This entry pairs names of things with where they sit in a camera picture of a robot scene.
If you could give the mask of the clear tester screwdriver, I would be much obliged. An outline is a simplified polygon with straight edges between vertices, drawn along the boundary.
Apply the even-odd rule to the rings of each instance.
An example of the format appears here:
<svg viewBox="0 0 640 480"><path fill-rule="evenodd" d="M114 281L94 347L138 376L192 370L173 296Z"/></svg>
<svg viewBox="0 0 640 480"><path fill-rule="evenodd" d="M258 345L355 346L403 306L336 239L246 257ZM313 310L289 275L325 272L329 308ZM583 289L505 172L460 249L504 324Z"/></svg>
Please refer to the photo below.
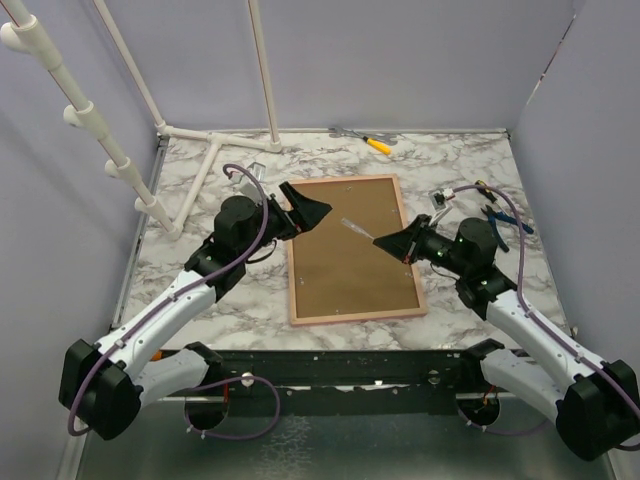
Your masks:
<svg viewBox="0 0 640 480"><path fill-rule="evenodd" d="M365 238L369 239L369 240L374 240L374 236L371 235L368 231L366 231L363 227L357 225L356 223L352 222L351 220L347 219L347 218L342 218L341 219L341 223L346 226L347 228L349 228L350 230L352 230L353 232L364 236Z"/></svg>

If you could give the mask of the pink picture frame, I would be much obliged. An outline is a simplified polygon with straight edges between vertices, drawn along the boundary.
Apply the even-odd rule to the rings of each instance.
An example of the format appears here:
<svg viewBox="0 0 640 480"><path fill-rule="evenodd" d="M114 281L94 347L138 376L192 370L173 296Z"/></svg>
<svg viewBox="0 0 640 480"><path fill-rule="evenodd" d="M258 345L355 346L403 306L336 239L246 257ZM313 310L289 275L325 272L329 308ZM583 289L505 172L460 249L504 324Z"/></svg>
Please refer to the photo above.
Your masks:
<svg viewBox="0 0 640 480"><path fill-rule="evenodd" d="M341 223L347 218L374 239L408 225L395 174L294 180L303 195L332 211L289 243L291 324L296 327L423 316L426 296L416 266L382 252Z"/></svg>

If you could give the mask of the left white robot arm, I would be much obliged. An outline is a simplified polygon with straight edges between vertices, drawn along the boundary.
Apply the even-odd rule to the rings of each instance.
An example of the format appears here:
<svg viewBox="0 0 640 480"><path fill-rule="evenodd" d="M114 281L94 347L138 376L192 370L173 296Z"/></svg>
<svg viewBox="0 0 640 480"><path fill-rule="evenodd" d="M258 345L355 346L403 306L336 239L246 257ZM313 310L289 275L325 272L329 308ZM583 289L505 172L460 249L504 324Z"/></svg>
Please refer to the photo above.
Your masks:
<svg viewBox="0 0 640 480"><path fill-rule="evenodd" d="M86 430L111 440L157 399L190 388L202 395L218 388L221 371L212 352L199 342L169 358L152 358L183 326L239 283L256 251L313 230L332 210L288 182L279 188L288 209L265 194L258 199L235 195L224 200L213 232L161 296L98 341L79 339L67 349L58 399L69 411L70 435L80 435L75 423L81 421Z"/></svg>

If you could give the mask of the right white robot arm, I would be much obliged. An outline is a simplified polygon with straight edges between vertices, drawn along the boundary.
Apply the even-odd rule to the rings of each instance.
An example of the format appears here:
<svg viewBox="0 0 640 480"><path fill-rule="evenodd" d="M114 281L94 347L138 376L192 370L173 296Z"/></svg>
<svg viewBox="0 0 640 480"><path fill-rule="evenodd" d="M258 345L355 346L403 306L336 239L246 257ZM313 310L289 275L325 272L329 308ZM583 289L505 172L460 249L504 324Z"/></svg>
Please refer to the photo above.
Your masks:
<svg viewBox="0 0 640 480"><path fill-rule="evenodd" d="M405 264L429 261L456 275L463 304L524 349L518 358L495 341L470 349L461 383L481 391L491 384L516 395L555 425L564 444L591 461L639 433L639 390L633 369L607 362L556 327L521 297L495 264L489 224L463 220L454 239L440 235L427 215L374 245Z"/></svg>

